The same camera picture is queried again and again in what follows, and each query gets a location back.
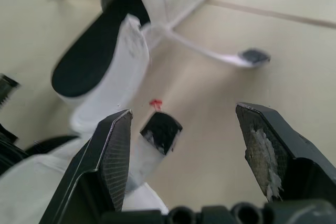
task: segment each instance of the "white cloth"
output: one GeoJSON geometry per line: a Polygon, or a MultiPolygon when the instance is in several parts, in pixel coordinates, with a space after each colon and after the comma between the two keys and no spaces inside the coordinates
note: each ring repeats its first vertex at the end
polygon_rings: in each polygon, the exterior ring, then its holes
{"type": "MultiPolygon", "coordinates": [[[[87,137],[72,140],[50,154],[35,155],[16,164],[0,177],[0,223],[38,224],[71,159],[87,137]]],[[[126,210],[168,209],[144,184],[124,200],[126,210]]]]}

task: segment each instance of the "black cushion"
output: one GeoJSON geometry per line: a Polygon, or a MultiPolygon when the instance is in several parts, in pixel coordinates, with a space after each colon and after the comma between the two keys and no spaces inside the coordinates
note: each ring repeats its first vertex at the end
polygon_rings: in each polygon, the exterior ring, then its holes
{"type": "Polygon", "coordinates": [[[78,97],[100,82],[113,58],[119,27],[127,14],[136,16],[141,25],[150,21],[141,0],[113,0],[58,63],[51,79],[57,93],[78,97]]]}

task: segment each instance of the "floor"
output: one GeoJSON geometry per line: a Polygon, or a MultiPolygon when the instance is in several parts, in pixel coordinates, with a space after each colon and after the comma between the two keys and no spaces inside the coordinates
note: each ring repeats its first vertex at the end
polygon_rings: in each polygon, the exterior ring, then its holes
{"type": "MultiPolygon", "coordinates": [[[[6,7],[0,12],[0,72],[22,85],[1,110],[0,122],[23,148],[68,132],[71,109],[53,92],[50,73],[99,14],[99,0],[0,3],[6,7]]],[[[235,69],[169,41],[155,49],[130,105],[132,134],[153,112],[153,98],[163,100],[163,110],[184,127],[177,148],[148,181],[168,207],[266,201],[244,159],[239,101],[278,110],[336,165],[335,28],[334,0],[208,0],[176,31],[219,52],[261,48],[272,56],[268,66],[235,69]]]]}

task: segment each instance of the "red marker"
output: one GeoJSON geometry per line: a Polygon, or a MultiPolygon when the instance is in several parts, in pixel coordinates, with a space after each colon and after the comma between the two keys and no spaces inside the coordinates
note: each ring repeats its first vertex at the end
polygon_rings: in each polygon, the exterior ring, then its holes
{"type": "Polygon", "coordinates": [[[153,99],[149,102],[149,105],[152,106],[156,111],[161,111],[162,101],[158,99],[153,99]]]}

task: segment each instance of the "white plastic part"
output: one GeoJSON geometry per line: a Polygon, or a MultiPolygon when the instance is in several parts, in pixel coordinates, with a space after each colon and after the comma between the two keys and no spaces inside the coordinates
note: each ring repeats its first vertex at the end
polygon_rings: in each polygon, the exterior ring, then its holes
{"type": "Polygon", "coordinates": [[[130,155],[126,191],[134,191],[144,184],[148,176],[154,172],[164,158],[165,155],[140,135],[135,142],[134,151],[130,155]]]}
{"type": "Polygon", "coordinates": [[[122,22],[116,50],[102,81],[70,119],[79,133],[93,133],[104,118],[127,107],[136,94],[149,64],[149,51],[139,20],[128,15],[122,22]]]}
{"type": "MultiPolygon", "coordinates": [[[[0,177],[1,223],[39,223],[71,159],[89,138],[82,136],[49,154],[34,155],[3,174],[0,177]]],[[[163,201],[147,184],[125,198],[123,209],[168,212],[163,201]]]]}

